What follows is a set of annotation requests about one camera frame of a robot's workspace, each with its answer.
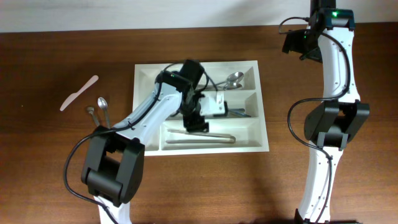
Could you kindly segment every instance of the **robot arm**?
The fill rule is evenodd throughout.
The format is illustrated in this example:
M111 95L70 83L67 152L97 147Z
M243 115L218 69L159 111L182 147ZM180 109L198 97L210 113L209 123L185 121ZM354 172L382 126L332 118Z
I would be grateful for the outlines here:
M195 91L204 68L193 60L185 61L179 72L162 71L154 91L127 118L113 128L131 127L90 140L81 181L95 200L105 204L118 223L131 223L129 202L138 190L144 168L145 145L160 125L179 111L187 131L209 131L206 115L226 115L223 94L202 95ZM95 133L106 130L100 126ZM120 162L107 153L120 151ZM102 223L113 223L100 207Z
M324 98L340 96L349 85L346 94L333 101L324 100L305 119L306 139L333 159L329 164L324 152L310 148L307 182L302 202L296 210L296 224L330 221L328 198L338 161L347 143L354 138L369 116L369 105L360 103L354 81L351 51L354 37L353 12L335 7L335 1L312 0L308 29L315 32L288 34L282 49L285 53L301 53L301 60L309 58L323 63ZM340 47L330 38L320 35L320 32L338 40L345 49L348 61ZM347 66L350 68L349 83Z

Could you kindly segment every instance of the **black cable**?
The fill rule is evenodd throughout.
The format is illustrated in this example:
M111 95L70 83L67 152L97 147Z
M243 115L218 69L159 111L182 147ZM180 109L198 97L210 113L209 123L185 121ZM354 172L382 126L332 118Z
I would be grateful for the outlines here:
M210 77L207 75L206 72L204 72L204 73L205 73L205 76L206 76L206 84L205 84L205 86L203 88L201 88L199 90L195 90L197 93L201 93L202 91L205 91L207 86L209 85Z
M216 86L216 84L214 83L213 79L212 79L212 78L210 78L210 76L209 76L209 75L207 75L207 72L206 72L206 71L203 71L203 73L206 75L206 79L207 79L206 85L205 85L205 87L204 87L204 89L203 89L203 90L205 90L205 89L206 89L206 87L207 87L207 83L208 83L208 81L210 80L211 84L213 85L213 87L216 89L216 92L217 92L217 91L218 91L218 90L217 90L217 86Z
M284 21L282 21L282 22L279 24L279 34L294 34L294 33L299 33L299 32L304 32L304 33L309 32L309 33L313 33L313 34L316 34L316 35L322 35L322 36L324 36L324 37L330 39L330 40L333 41L333 42L340 48L340 50L342 51L343 56L344 56L344 60L345 60L345 62L346 62L346 69L347 69L347 84L345 85L344 90L343 90L339 95L337 95L337 96L332 96L332 97L326 97L326 98L307 98L307 99L299 100L299 101L295 102L295 103L290 107L289 112L287 113L287 126L289 127L289 131L290 131L290 133L292 133L292 136L293 136L296 140L298 140L300 143L302 143L303 145L308 146L308 147L313 148L313 149L316 149L316 150L318 150L318 151L321 151L322 153L324 153L324 155L326 155L326 158L328 159L328 163L329 163L329 183L328 183L328 190L327 190L327 195L326 195L326 198L325 198L325 203L323 204L322 210L321 210L321 212L320 212L320 214L319 214L317 220L315 221L315 224L317 224L317 223L319 222L319 219L320 219L321 216L323 215L323 212L325 211L326 206L327 206L327 203L328 203L328 200L329 200L329 194L330 194L330 189L331 189L331 175L332 175L331 160L332 160L333 158L332 158L326 151L324 151L322 148L317 147L317 146L314 146L314 145L311 145L311 144L309 144L309 143L303 141L302 139L300 139L300 138L294 133L294 131L293 131L292 125L291 125L291 123L290 123L290 117L291 117L291 115L292 115L293 109L294 109L297 105L299 105L299 104L301 104L301 103L309 102L309 101L332 101L332 100L338 100L339 98L343 97L343 96L349 91L349 84L351 83L351 67L350 67L350 64L349 64L349 58L348 58L348 55L347 55L347 51L346 51L345 48L342 46L342 44L341 44L338 40L336 40L335 38L333 38L332 36L330 36L330 35L328 35L328 34L326 34L326 33L319 32L319 31L315 31L315 30L311 30L311 29L299 29L299 30L290 30L290 31L287 31L287 32L281 32L282 25L283 25L285 22L287 22L287 21L289 21L289 20L291 20L291 19L302 19L302 20L304 20L304 21L306 21L306 22L308 22L308 20L309 20L309 18L307 18L307 17L290 17L290 18L288 18L288 19L285 19Z

